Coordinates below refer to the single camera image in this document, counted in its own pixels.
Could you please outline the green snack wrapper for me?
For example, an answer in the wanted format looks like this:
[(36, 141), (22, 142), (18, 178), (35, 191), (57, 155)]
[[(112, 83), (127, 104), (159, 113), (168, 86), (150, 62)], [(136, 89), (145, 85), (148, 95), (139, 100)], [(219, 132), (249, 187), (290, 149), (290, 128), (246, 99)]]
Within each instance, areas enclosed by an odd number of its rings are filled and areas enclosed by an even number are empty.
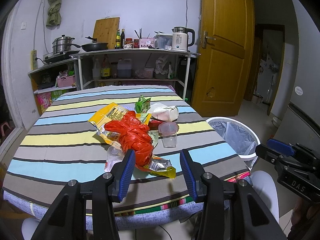
[(138, 101), (135, 103), (135, 111), (137, 113), (147, 113), (150, 109), (151, 98), (146, 98), (141, 95)]

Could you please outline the white paper bag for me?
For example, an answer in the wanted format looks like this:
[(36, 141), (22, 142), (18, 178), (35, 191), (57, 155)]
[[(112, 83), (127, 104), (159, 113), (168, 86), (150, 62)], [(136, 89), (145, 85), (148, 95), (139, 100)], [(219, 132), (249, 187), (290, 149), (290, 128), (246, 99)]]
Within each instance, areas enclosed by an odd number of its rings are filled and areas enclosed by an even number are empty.
[(147, 111), (148, 114), (159, 121), (173, 122), (178, 119), (178, 108), (176, 106), (167, 106), (163, 103), (154, 103)]

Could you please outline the metal kitchen shelf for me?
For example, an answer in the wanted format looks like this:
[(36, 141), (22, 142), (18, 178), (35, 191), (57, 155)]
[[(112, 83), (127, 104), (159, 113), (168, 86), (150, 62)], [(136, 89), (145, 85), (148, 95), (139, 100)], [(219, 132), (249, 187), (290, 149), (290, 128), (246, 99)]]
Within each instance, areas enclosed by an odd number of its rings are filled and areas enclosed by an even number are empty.
[[(108, 85), (174, 86), (179, 83), (186, 96), (191, 58), (197, 53), (165, 49), (108, 49), (82, 52), (70, 59), (44, 64), (29, 72), (34, 94), (55, 90), (84, 90)], [(76, 83), (59, 88), (56, 79), (75, 75)]]

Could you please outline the red plastic bag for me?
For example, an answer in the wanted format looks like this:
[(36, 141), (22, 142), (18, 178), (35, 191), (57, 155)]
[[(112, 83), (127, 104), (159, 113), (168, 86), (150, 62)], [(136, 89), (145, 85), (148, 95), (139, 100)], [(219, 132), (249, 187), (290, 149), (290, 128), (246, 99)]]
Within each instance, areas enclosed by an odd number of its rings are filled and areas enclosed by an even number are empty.
[(112, 120), (104, 124), (109, 132), (119, 133), (119, 143), (124, 153), (134, 150), (136, 165), (143, 167), (150, 163), (152, 157), (152, 139), (149, 127), (136, 118), (134, 111), (128, 111), (121, 120)]

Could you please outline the steel steamer pot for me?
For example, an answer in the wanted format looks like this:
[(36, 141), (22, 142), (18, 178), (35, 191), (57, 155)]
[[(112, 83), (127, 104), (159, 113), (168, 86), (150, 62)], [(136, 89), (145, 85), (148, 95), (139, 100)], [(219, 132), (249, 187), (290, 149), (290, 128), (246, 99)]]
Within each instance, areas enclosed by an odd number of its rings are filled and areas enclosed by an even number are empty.
[(52, 42), (53, 54), (70, 51), (72, 49), (72, 46), (80, 48), (80, 45), (73, 43), (74, 40), (75, 38), (66, 35), (61, 35), (60, 37), (57, 37)]

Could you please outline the green hanging cloth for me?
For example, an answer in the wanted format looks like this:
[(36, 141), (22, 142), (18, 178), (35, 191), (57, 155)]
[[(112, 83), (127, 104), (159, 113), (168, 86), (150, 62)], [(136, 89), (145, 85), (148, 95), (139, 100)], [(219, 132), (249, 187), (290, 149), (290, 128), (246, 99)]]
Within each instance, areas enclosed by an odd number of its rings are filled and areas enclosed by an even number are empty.
[(47, 12), (46, 26), (53, 27), (61, 24), (61, 4), (62, 0), (48, 0), (49, 8)]

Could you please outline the induction cooker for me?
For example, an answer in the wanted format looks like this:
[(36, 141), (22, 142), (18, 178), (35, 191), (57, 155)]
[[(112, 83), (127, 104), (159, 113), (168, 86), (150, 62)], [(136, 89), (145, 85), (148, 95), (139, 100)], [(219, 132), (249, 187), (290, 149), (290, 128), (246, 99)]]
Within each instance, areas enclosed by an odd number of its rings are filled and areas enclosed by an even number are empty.
[(43, 55), (43, 62), (46, 64), (56, 63), (59, 61), (70, 59), (72, 55), (78, 54), (79, 50), (70, 50), (70, 51), (63, 51), (57, 54), (49, 53)]

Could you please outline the black frying pan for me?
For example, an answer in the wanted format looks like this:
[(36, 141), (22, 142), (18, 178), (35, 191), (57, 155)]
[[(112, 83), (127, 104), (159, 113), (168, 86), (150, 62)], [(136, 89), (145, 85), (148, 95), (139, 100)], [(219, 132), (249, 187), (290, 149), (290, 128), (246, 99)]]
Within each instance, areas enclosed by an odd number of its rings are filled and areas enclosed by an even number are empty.
[(90, 36), (86, 37), (86, 39), (91, 40), (92, 42), (81, 46), (85, 52), (108, 50), (108, 43), (98, 42), (96, 38), (92, 38)]

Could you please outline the clear plastic cup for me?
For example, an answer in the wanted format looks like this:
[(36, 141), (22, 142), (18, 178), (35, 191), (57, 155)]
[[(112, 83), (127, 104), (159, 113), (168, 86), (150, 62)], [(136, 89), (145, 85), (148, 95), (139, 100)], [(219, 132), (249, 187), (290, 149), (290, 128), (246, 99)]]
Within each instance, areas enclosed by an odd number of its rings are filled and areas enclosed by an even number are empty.
[(177, 146), (178, 124), (175, 122), (164, 122), (159, 125), (158, 131), (162, 136), (163, 147), (175, 148)]

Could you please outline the small yellow wrapper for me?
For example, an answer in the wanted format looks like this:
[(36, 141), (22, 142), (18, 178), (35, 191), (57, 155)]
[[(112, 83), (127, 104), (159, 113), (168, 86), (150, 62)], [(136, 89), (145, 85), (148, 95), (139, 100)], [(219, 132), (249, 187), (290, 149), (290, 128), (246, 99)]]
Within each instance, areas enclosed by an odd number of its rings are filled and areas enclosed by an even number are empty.
[(139, 167), (141, 171), (149, 172), (153, 176), (163, 176), (167, 178), (176, 178), (176, 168), (174, 168), (169, 159), (163, 159), (158, 156), (152, 156), (147, 165)]

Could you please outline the pink basket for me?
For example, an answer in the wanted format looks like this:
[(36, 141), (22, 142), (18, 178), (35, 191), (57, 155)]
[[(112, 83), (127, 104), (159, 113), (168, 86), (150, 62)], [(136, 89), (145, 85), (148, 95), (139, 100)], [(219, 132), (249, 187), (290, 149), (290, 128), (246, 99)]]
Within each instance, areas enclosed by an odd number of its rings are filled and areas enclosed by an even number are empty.
[(56, 82), (59, 88), (70, 87), (76, 83), (75, 75), (57, 77)]

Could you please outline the yellow snack bag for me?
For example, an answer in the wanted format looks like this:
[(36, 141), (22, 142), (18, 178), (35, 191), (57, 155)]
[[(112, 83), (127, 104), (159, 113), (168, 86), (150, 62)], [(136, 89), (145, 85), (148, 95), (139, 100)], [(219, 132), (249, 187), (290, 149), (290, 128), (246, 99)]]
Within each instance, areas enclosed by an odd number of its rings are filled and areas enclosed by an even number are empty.
[(127, 112), (127, 109), (112, 102), (95, 112), (88, 122), (95, 127), (97, 134), (102, 137), (108, 145), (121, 150), (121, 145), (118, 141), (120, 134), (117, 132), (110, 132), (106, 130), (104, 126), (106, 123), (113, 120), (120, 121)]

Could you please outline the white electric kettle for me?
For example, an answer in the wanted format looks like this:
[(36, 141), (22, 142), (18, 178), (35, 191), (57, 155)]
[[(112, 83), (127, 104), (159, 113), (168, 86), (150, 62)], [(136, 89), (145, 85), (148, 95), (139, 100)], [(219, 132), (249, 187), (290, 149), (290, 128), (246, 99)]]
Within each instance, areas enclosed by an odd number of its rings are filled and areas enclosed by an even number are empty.
[(194, 29), (186, 27), (172, 28), (172, 46), (174, 51), (187, 51), (195, 43)]

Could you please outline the dark sauce bottle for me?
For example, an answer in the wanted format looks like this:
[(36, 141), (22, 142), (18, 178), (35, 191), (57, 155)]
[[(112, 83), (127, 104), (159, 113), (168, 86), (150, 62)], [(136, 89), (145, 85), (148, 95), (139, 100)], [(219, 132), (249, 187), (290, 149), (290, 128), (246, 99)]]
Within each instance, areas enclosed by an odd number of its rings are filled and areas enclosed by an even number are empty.
[(125, 29), (121, 30), (121, 35), (120, 35), (120, 48), (124, 48), (124, 43), (125, 43)]

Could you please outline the wooden door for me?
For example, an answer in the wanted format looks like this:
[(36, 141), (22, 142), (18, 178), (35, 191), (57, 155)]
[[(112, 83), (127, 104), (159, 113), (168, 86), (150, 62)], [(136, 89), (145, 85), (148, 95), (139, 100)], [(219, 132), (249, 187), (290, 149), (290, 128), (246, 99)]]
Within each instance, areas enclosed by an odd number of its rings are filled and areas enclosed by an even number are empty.
[(238, 114), (253, 40), (253, 0), (201, 0), (200, 55), (191, 105), (202, 117)]

